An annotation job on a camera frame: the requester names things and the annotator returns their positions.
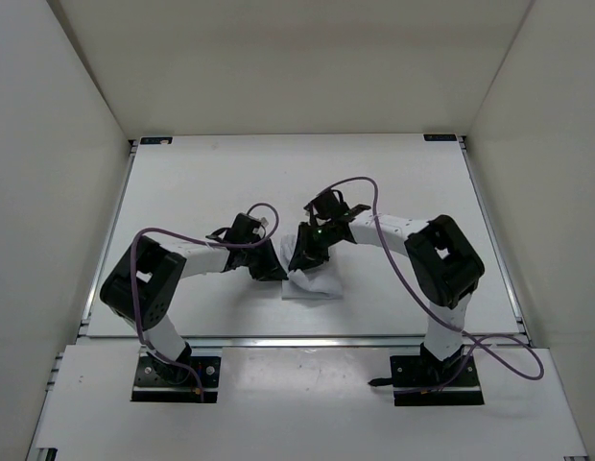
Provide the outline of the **right blue corner label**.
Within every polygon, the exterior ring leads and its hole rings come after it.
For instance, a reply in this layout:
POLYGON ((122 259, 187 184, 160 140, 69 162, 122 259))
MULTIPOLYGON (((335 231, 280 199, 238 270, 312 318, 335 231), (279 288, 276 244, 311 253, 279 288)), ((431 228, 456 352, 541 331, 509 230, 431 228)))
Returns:
POLYGON ((425 133, 423 138, 426 142, 456 142, 457 136, 452 133, 425 133))

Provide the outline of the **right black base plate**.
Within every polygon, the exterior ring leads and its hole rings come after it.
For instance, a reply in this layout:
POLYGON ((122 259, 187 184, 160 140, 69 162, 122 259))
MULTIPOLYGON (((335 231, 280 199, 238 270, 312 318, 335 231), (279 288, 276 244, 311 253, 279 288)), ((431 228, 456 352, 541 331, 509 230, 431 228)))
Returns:
POLYGON ((369 381, 369 386, 393 388, 394 405, 480 406, 485 404, 475 361, 463 359, 447 370, 437 370, 420 355, 392 355, 391 375, 369 381))

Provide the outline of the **aluminium frame rail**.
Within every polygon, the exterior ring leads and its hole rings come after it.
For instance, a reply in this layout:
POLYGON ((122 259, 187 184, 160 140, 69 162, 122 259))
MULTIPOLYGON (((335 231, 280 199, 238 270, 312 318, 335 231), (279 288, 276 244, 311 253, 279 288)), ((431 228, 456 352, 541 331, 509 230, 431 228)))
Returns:
POLYGON ((130 180, 131 170, 132 170, 136 152, 137 152, 137 149, 139 146, 139 140, 138 139, 130 139, 129 143, 130 143, 130 151, 129 151, 129 155, 128 155, 126 172, 123 176, 122 182, 120 184, 120 188, 118 190, 118 196, 115 201, 114 208, 110 215, 110 220, 109 220, 107 232, 106 232, 103 244, 102 244, 101 253, 100 253, 100 256, 97 261, 97 265, 96 265, 96 268, 95 268, 95 271, 93 274, 92 282, 90 283, 90 286, 88 289, 88 293, 87 293, 84 308, 83 308, 83 313, 82 313, 81 320, 80 320, 80 323, 78 326, 77 338, 81 338, 81 337, 87 335, 88 326, 90 324, 92 308, 94 307, 96 296, 97 296, 98 290, 102 283, 102 273, 103 273, 103 270, 104 270, 104 267, 105 267, 105 264, 107 261, 109 246, 111 244, 111 241, 112 241, 112 238, 113 238, 113 235, 115 232, 115 228, 116 228, 118 218, 120 215, 120 210, 121 210, 121 207, 122 207, 122 204, 124 201, 124 197, 125 197, 125 194, 127 191, 128 183, 130 180))
POLYGON ((483 194, 482 187, 480 185, 479 179, 477 177, 476 170, 474 165, 471 161, 470 154, 467 149, 467 138, 465 135, 461 135, 459 137, 459 145, 463 153, 464 163, 467 168, 470 180, 473 185, 473 189, 476 195, 477 202, 479 204, 479 208, 481 209, 481 213, 483 215, 485 225, 488 231, 488 237, 497 261, 498 270, 501 274, 501 278, 503 280, 503 284, 505 286, 505 290, 507 292, 507 297, 509 298, 513 315, 515 317, 515 321, 518 324, 519 332, 530 338, 529 332, 526 328, 524 316, 521 310, 521 304, 517 298, 516 290, 513 286, 513 282, 510 277, 510 272, 508 266, 506 264, 505 258, 502 254, 492 221, 490 219, 490 215, 488 213, 488 208, 485 200, 485 196, 483 194))
POLYGON ((283 336, 283 337, 191 337, 199 349, 220 348, 402 348, 418 347, 422 336, 283 336))

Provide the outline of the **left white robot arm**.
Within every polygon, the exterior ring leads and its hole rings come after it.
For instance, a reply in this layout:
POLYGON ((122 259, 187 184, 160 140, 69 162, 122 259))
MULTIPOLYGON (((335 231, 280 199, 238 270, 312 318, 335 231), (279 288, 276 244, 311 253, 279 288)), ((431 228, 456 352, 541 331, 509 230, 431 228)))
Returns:
POLYGON ((168 311, 179 282, 242 267, 256 281, 283 281, 287 273, 266 235, 263 219, 239 213, 229 227, 204 240, 174 233, 161 244, 141 230, 102 284, 99 297, 136 332, 152 367, 170 386, 190 385, 203 393, 201 373, 191 364, 192 348, 177 332, 168 311))

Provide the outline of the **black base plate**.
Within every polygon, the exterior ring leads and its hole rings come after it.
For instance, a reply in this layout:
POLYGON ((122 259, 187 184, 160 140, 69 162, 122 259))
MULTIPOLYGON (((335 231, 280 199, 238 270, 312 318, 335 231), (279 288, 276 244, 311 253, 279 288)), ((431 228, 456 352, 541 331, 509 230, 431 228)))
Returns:
POLYGON ((485 404, 475 361, 463 359, 447 370, 437 370, 420 355, 392 355, 391 375, 369 381, 369 386, 393 388, 394 405, 480 406, 485 404))
POLYGON ((169 365, 142 352, 137 361, 131 388, 134 402, 216 403, 221 375, 219 355, 192 355, 189 367, 197 374, 201 386, 187 370, 169 365))

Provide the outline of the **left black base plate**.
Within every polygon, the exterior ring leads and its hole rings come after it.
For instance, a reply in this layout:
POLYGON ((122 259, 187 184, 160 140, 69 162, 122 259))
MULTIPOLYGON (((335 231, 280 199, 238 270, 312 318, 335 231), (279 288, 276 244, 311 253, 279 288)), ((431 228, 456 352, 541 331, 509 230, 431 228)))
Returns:
POLYGON ((221 375, 219 355, 192 355, 189 367, 197 374, 201 386, 187 370, 169 365, 142 352, 137 361, 131 388, 134 402, 216 403, 221 375))

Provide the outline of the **left aluminium frame rail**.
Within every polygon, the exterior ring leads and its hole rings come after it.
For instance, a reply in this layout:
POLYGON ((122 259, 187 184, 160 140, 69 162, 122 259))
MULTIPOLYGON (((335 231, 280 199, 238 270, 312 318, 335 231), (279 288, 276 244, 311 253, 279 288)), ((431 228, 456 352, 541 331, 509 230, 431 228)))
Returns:
POLYGON ((87 335, 88 326, 90 324, 92 308, 94 307, 96 296, 97 296, 98 290, 102 283, 102 273, 103 273, 103 270, 104 270, 104 267, 105 267, 105 264, 107 261, 109 246, 111 244, 111 241, 112 241, 112 238, 113 238, 113 235, 115 232, 115 228, 116 228, 118 218, 120 215, 120 210, 121 210, 121 207, 122 207, 122 204, 124 201, 124 197, 125 197, 125 194, 127 191, 128 183, 130 180, 131 170, 132 170, 136 152, 137 152, 137 149, 139 146, 139 140, 138 139, 130 139, 129 143, 130 143, 130 151, 129 151, 129 155, 128 155, 126 172, 123 176, 122 182, 120 184, 120 188, 118 190, 118 196, 115 201, 114 208, 110 215, 110 220, 109 220, 107 232, 106 232, 103 244, 102 244, 101 253, 100 253, 100 256, 97 261, 97 265, 96 265, 96 268, 95 268, 95 271, 93 274, 92 282, 90 283, 90 286, 88 289, 88 293, 87 293, 84 308, 83 308, 83 313, 82 313, 81 320, 80 320, 80 323, 78 326, 77 338, 81 338, 81 337, 87 335))

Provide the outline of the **left blue corner label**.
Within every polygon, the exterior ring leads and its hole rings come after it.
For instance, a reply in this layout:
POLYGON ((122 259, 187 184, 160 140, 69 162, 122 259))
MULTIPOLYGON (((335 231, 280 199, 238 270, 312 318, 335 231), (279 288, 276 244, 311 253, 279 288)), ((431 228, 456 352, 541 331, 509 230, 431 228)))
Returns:
POLYGON ((139 140, 140 145, 170 145, 172 142, 171 136, 143 136, 139 140))

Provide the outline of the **front aluminium frame rail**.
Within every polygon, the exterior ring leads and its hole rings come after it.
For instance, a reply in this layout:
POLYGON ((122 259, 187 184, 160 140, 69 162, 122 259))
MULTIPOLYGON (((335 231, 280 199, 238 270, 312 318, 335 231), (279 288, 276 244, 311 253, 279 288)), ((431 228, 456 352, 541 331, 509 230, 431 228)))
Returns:
POLYGON ((418 347, 422 336, 283 336, 283 337, 191 337, 199 349, 220 348, 402 348, 418 347))

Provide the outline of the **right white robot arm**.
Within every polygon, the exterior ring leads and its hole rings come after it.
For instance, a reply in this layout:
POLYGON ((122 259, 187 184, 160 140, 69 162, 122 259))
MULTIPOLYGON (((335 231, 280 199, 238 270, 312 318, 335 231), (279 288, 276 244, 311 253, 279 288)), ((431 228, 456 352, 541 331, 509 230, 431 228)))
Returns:
POLYGON ((367 205, 349 206, 337 189, 322 192, 305 210, 297 229, 291 272, 314 270, 340 242, 379 247, 410 260, 428 300, 428 326, 420 345, 420 371, 443 384, 461 369, 465 314, 485 265, 456 222, 447 215, 430 221, 378 214, 367 205))

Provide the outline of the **pale blue skirt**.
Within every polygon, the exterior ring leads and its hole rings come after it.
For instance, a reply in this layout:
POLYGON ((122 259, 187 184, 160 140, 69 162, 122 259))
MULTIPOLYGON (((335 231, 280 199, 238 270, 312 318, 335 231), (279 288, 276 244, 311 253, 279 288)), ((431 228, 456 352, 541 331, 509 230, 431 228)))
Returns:
POLYGON ((308 270, 290 270, 289 263, 296 249, 297 237, 285 234, 280 239, 278 259, 287 274, 281 283, 281 299, 290 300, 338 300, 343 297, 343 286, 337 266, 325 262, 308 270))

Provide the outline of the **blue corner label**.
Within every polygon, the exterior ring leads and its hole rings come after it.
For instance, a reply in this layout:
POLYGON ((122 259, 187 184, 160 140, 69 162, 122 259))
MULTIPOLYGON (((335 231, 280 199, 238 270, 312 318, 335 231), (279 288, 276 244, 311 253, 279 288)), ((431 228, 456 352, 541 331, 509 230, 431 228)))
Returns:
POLYGON ((426 142, 456 142, 457 136, 452 133, 425 133, 423 138, 426 142))
POLYGON ((170 145, 172 142, 171 136, 143 136, 139 140, 140 145, 170 145))

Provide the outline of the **right aluminium frame rail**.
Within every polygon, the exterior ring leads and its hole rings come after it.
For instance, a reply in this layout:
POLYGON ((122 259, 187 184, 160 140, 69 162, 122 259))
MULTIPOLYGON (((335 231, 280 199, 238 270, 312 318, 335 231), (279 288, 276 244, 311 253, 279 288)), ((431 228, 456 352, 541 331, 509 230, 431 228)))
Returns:
POLYGON ((479 179, 477 177, 476 170, 474 165, 471 161, 470 154, 467 149, 467 138, 465 135, 461 135, 459 137, 459 145, 463 153, 464 163, 467 168, 470 180, 473 185, 473 189, 476 195, 477 202, 479 204, 479 208, 481 209, 481 213, 483 215, 485 225, 488 231, 488 237, 497 261, 498 270, 501 274, 501 278, 503 280, 503 284, 505 286, 505 290, 507 292, 507 297, 509 298, 513 315, 515 317, 515 321, 518 324, 519 332, 530 338, 529 332, 526 328, 524 316, 521 310, 521 304, 517 298, 516 290, 513 286, 513 282, 510 277, 510 272, 508 266, 506 264, 505 258, 502 254, 492 221, 490 219, 490 215, 488 213, 488 208, 485 200, 485 196, 483 194, 482 187, 480 185, 479 179))

